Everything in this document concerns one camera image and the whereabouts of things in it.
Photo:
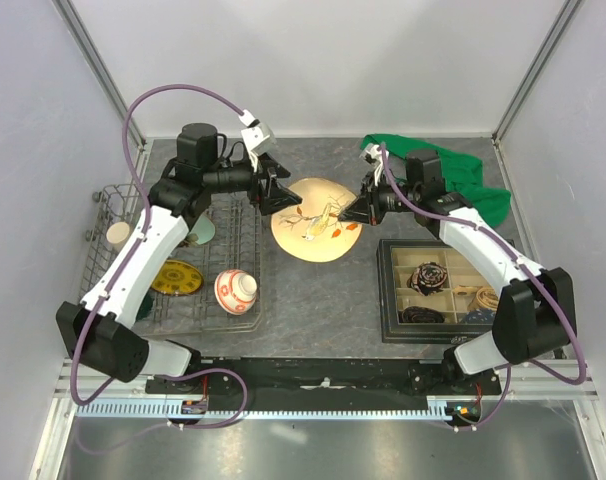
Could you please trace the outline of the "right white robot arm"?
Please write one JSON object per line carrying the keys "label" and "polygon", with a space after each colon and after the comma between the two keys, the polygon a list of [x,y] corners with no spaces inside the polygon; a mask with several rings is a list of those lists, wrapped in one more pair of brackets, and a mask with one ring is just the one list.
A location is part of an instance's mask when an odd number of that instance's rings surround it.
{"label": "right white robot arm", "polygon": [[546,373],[571,385],[584,382],[587,366],[577,338],[571,276],[562,268],[546,269],[498,235],[470,200],[450,192],[434,149],[412,152],[406,179],[397,183],[383,144],[361,153],[372,165],[357,198],[339,215],[343,221],[376,226],[391,212],[413,212],[417,223],[460,253],[499,296],[490,331],[449,349],[441,381],[450,392],[466,392],[477,374],[524,362],[566,345],[572,346],[578,373],[570,378],[551,367]]}

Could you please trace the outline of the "beige bird plate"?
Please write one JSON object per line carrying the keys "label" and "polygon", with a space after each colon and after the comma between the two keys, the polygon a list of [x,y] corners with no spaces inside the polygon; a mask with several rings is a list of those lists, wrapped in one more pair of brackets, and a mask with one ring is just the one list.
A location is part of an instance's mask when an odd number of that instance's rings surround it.
{"label": "beige bird plate", "polygon": [[273,214],[270,225],[282,250],[307,262],[327,263],[354,247],[362,225],[339,219],[356,199],[354,193],[339,183],[318,177],[298,180],[289,189],[302,202]]}

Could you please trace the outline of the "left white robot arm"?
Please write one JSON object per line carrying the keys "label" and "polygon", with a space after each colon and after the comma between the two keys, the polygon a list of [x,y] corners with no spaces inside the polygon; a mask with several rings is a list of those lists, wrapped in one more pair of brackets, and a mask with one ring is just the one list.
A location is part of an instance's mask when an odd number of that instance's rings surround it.
{"label": "left white robot arm", "polygon": [[140,374],[167,376],[181,393],[201,385],[197,351],[133,331],[144,296],[213,195],[244,192],[262,215],[302,201],[279,183],[290,173],[269,154],[274,137],[264,123],[255,120],[242,130],[243,156],[236,162],[224,160],[220,136],[210,124],[183,127],[177,154],[144,195],[144,209],[125,246],[79,303],[65,302],[57,310],[56,323],[75,365],[121,382]]}

